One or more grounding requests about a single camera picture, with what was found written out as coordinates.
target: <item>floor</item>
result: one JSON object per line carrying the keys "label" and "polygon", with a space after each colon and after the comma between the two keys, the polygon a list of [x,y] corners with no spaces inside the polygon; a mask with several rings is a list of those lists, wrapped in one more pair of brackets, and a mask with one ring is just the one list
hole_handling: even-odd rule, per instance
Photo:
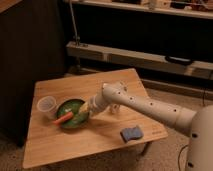
{"label": "floor", "polygon": [[[147,88],[150,97],[163,100],[198,110],[203,102],[200,98],[173,94]],[[213,101],[205,101],[205,104],[213,104]],[[164,171],[178,170],[178,153],[182,146],[188,143],[188,138],[167,128],[169,136],[152,143],[148,153],[142,157],[144,145],[137,145],[128,149],[96,154],[70,161],[60,162],[49,166],[28,169],[29,171]],[[182,170],[186,158],[185,149],[181,155],[180,163]],[[0,135],[0,170],[19,171],[22,169],[24,148],[18,148]]]}

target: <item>orange carrot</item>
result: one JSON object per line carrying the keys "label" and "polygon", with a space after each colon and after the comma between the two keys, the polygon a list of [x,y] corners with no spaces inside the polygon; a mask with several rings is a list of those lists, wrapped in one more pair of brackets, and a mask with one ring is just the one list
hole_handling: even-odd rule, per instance
{"label": "orange carrot", "polygon": [[57,120],[53,121],[54,124],[59,125],[69,119],[71,119],[73,117],[73,113],[72,112],[68,112],[65,115],[61,116],[60,118],[58,118]]}

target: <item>table leg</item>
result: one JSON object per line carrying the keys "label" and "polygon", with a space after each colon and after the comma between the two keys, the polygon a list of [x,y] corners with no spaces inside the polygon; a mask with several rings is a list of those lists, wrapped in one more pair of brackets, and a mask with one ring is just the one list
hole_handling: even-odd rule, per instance
{"label": "table leg", "polygon": [[146,143],[146,145],[145,145],[143,151],[141,152],[141,155],[142,155],[142,156],[145,156],[145,155],[147,154],[147,152],[148,152],[148,150],[149,150],[149,148],[150,148],[151,145],[152,145],[152,142]]}

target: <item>shelf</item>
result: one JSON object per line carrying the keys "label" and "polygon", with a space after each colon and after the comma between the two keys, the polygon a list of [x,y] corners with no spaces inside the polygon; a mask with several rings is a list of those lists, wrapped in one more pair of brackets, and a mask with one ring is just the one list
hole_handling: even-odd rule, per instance
{"label": "shelf", "polygon": [[143,0],[140,5],[129,3],[117,3],[111,0],[72,0],[73,4],[100,6],[107,8],[115,8],[130,11],[143,11],[158,14],[168,14],[184,17],[194,17],[202,19],[213,19],[213,12],[194,11],[189,9],[175,9],[170,7],[171,0],[151,0],[154,2],[154,6],[150,6],[150,0]]}
{"label": "shelf", "polygon": [[1,0],[0,1],[0,13],[4,12],[8,8],[16,5],[17,3],[21,2],[22,0]]}
{"label": "shelf", "polygon": [[192,64],[184,66],[170,63],[165,60],[165,56],[162,55],[92,44],[81,44],[80,46],[77,46],[75,42],[72,41],[67,44],[67,52],[68,55],[72,57],[129,65],[195,78],[213,79],[209,78],[213,68],[213,63],[210,62],[194,61]]}

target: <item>blue sponge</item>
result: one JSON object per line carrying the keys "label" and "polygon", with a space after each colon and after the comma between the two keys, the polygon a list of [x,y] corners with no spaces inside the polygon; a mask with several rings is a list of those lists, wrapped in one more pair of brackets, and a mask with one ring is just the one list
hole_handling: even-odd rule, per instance
{"label": "blue sponge", "polygon": [[120,134],[125,143],[130,140],[138,140],[143,137],[143,132],[141,131],[139,126],[136,126],[134,128],[125,128],[120,132]]}

